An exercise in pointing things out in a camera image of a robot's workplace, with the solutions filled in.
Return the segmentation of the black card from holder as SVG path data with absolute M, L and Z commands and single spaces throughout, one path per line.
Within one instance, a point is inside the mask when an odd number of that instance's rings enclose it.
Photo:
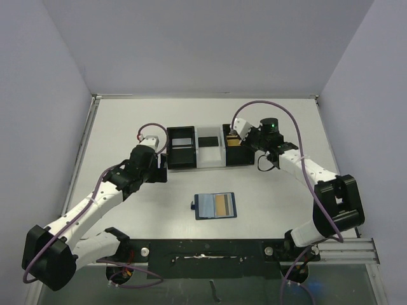
M 217 147 L 219 145 L 219 140 L 217 137 L 199 137 L 198 146 L 199 147 Z

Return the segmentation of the blue leather card holder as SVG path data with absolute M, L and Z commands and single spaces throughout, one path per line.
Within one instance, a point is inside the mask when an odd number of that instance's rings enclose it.
M 231 194 L 233 200 L 234 216 L 233 217 L 220 217 L 215 216 L 215 195 L 216 194 Z M 237 218 L 237 208 L 235 202 L 235 194 L 230 193 L 200 193 L 195 194 L 193 201 L 191 202 L 191 210 L 195 212 L 196 220 L 207 220 L 207 219 L 229 219 Z

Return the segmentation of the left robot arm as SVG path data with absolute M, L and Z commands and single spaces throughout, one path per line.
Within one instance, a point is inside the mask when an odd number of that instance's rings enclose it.
M 137 145 L 129 158 L 105 169 L 93 191 L 70 211 L 45 227 L 35 225 L 29 230 L 22 258 L 22 281 L 40 281 L 58 291 L 89 263 L 127 267 L 135 250 L 125 233 L 109 227 L 91 238 L 84 235 L 143 184 L 166 182 L 166 154 L 156 152 L 152 145 Z

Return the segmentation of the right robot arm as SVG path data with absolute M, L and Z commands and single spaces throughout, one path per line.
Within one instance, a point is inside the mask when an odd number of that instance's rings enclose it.
M 294 176 L 311 190 L 314 199 L 312 218 L 288 232 L 296 247 L 364 224 L 365 214 L 355 178 L 323 168 L 303 155 L 300 147 L 284 140 L 276 118 L 265 118 L 258 127 L 237 118 L 233 123 L 240 143 L 254 152 L 261 151 L 277 169 Z

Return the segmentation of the black bin with silver card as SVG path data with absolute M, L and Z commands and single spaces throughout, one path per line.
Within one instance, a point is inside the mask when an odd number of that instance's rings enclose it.
M 197 145 L 194 126 L 168 127 L 169 145 L 167 148 L 168 169 L 184 170 L 197 168 Z M 191 138 L 191 146 L 173 146 L 174 138 Z

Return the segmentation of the black bin with gold card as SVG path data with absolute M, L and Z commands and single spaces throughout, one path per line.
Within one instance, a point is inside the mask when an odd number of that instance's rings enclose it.
M 240 147 L 227 147 L 226 136 L 230 135 L 230 126 L 228 124 L 223 124 L 222 129 L 225 144 L 226 166 L 253 165 L 255 153 L 242 145 Z

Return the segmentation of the silver credit card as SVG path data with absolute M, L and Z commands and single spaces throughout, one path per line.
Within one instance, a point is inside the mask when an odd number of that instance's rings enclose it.
M 173 146 L 191 146 L 192 139 L 191 138 L 174 138 L 172 139 Z

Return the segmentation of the gold striped card in holder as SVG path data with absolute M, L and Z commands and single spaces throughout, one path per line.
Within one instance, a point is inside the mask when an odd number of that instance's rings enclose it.
M 233 217 L 234 208 L 231 194 L 216 194 L 215 197 L 215 216 Z

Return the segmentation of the white middle bin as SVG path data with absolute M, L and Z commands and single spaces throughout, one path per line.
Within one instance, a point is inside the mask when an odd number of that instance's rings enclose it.
M 199 137 L 217 137 L 217 147 L 199 147 Z M 197 168 L 221 168 L 226 166 L 225 144 L 222 125 L 195 126 Z

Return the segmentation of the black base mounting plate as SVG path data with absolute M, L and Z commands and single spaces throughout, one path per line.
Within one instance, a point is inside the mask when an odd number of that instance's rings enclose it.
M 291 275 L 305 275 L 308 264 L 320 261 L 315 247 L 297 248 L 283 239 L 129 239 L 108 260 L 145 264 L 148 278 L 280 279 L 296 263 Z

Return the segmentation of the aluminium left side rail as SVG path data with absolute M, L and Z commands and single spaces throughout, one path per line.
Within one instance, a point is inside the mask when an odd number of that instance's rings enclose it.
M 78 149 L 78 153 L 76 155 L 71 180 L 69 182 L 69 188 L 68 188 L 67 195 L 64 200 L 64 204 L 63 204 L 62 211 L 60 214 L 61 216 L 64 216 L 66 214 L 66 212 L 68 212 L 68 210 L 69 210 L 69 205 L 71 203 L 72 196 L 74 194 L 76 183 L 77 183 L 77 180 L 79 177 L 79 172 L 80 172 L 83 158 L 84 158 L 84 155 L 86 152 L 86 147 L 88 145 L 88 141 L 90 138 L 90 134 L 92 132 L 95 117 L 97 115 L 97 110 L 99 108 L 100 100 L 101 100 L 100 95 L 97 95 L 97 94 L 92 95 L 92 101 L 90 104 L 88 115 L 86 117 L 85 127 L 83 130 L 81 141 L 79 143 L 79 149 Z

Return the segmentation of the aluminium rail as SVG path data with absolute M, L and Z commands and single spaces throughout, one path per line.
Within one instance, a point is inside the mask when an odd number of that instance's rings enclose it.
M 44 254 L 46 258 L 56 262 L 58 266 L 74 265 L 78 270 L 99 259 L 107 259 L 116 253 L 120 243 L 128 241 L 129 237 L 116 237 L 103 232 L 96 237 L 80 240 L 75 246 L 69 246 L 64 241 L 56 241 Z M 320 261 L 344 264 L 377 263 L 378 255 L 372 239 L 347 238 L 343 243 L 326 240 L 315 247 L 321 256 Z
M 77 183 L 77 180 L 79 177 L 79 172 L 80 172 L 83 158 L 84 158 L 84 155 L 86 152 L 86 147 L 88 145 L 88 141 L 90 138 L 90 134 L 92 132 L 95 117 L 97 115 L 97 110 L 99 108 L 100 100 L 101 100 L 100 95 L 97 95 L 97 94 L 92 95 L 92 101 L 90 104 L 88 115 L 86 117 L 85 127 L 83 130 L 81 141 L 79 143 L 79 149 L 78 149 L 78 153 L 76 155 L 71 180 L 69 182 L 69 188 L 68 188 L 67 195 L 64 200 L 64 204 L 63 204 L 62 211 L 60 214 L 61 216 L 64 216 L 66 214 L 66 212 L 68 212 L 68 210 L 69 210 L 69 205 L 71 203 L 72 196 L 74 194 L 76 183 Z

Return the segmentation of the aluminium front rail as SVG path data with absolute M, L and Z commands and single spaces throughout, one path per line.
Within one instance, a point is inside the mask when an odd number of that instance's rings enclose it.
M 103 232 L 96 237 L 80 240 L 75 246 L 69 246 L 64 241 L 56 241 L 44 254 L 46 258 L 56 262 L 58 266 L 74 265 L 78 270 L 99 259 L 107 259 L 116 253 L 120 243 L 128 241 L 129 237 L 116 237 Z M 321 256 L 320 261 L 344 264 L 377 263 L 378 255 L 372 239 L 347 238 L 343 243 L 326 240 L 315 247 Z

